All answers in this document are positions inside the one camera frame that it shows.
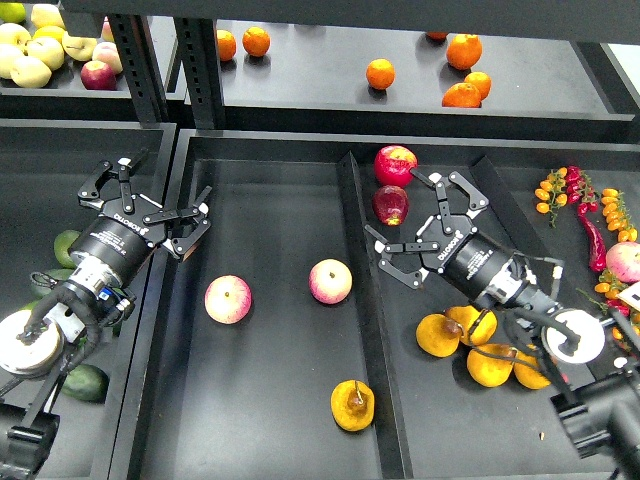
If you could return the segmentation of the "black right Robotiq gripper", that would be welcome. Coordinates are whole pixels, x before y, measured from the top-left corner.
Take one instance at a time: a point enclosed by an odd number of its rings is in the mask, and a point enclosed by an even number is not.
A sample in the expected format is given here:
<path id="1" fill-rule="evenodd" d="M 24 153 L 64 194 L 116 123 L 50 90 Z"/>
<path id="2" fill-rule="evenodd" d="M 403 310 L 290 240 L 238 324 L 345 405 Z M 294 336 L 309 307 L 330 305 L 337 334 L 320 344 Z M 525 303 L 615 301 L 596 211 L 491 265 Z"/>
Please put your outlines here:
<path id="1" fill-rule="evenodd" d="M 429 271 L 438 273 L 479 309 L 526 308 L 549 312 L 555 300 L 537 285 L 526 256 L 478 231 L 474 220 L 489 206 L 488 198 L 457 171 L 430 175 L 411 169 L 412 176 L 436 198 L 436 213 L 416 232 L 415 242 L 390 243 L 366 224 L 379 268 L 411 289 L 419 289 Z M 392 261 L 395 255 L 420 254 L 423 267 L 404 272 Z"/>

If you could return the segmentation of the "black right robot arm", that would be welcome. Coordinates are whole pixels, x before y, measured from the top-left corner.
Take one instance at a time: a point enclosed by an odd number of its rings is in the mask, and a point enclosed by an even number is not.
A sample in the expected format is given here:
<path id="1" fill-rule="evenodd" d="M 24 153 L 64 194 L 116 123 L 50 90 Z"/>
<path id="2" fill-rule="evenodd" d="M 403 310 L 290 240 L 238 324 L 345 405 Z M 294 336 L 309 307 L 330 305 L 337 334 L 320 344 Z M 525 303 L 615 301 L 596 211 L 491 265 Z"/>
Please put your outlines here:
<path id="1" fill-rule="evenodd" d="M 392 241 L 373 226 L 379 268 L 418 289 L 434 274 L 480 313 L 502 311 L 504 331 L 524 365 L 550 381 L 556 418 L 582 458 L 606 453 L 626 479 L 639 476 L 639 338 L 615 308 L 605 317 L 560 295 L 565 263 L 500 244 L 475 219 L 489 199 L 463 175 L 411 178 L 431 190 L 435 211 L 409 241 Z"/>

